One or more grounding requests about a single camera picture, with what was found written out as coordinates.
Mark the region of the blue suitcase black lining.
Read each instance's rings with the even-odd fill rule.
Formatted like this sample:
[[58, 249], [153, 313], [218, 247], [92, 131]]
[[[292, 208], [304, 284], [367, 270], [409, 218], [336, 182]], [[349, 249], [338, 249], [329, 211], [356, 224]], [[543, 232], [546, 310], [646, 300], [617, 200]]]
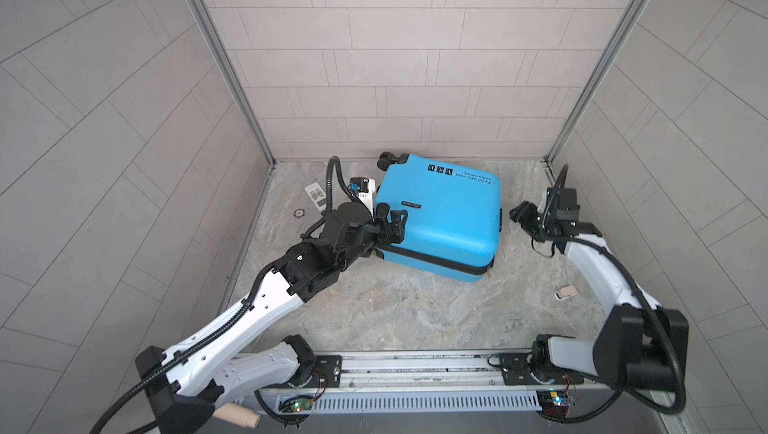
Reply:
[[493, 267], [502, 226], [502, 183], [477, 169], [384, 152], [377, 206], [402, 211], [403, 240], [377, 249], [387, 262], [463, 282]]

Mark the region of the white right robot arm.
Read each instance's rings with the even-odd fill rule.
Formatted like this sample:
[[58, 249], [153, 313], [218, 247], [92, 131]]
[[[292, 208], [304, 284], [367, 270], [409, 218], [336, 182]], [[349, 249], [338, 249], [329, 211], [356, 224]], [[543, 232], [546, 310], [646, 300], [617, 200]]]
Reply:
[[593, 340], [540, 335], [532, 346], [537, 370], [560, 368], [611, 388], [679, 393], [685, 387], [689, 325], [634, 281], [608, 248], [602, 232], [579, 219], [577, 193], [550, 188], [544, 205], [523, 202], [510, 212], [536, 243], [549, 243], [581, 273], [605, 319]]

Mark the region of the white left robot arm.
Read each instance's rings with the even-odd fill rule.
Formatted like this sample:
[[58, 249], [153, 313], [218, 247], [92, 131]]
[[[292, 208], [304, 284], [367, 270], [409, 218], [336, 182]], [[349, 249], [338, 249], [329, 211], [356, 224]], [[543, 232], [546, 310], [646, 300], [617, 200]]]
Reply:
[[408, 214], [386, 204], [369, 209], [357, 197], [328, 208], [318, 237], [306, 237], [258, 274], [249, 293], [188, 339], [150, 347], [136, 360], [154, 414], [150, 429], [193, 433], [226, 403], [273, 385], [302, 386], [316, 356], [299, 335], [258, 354], [242, 350], [273, 323], [308, 303], [372, 250], [400, 244]]

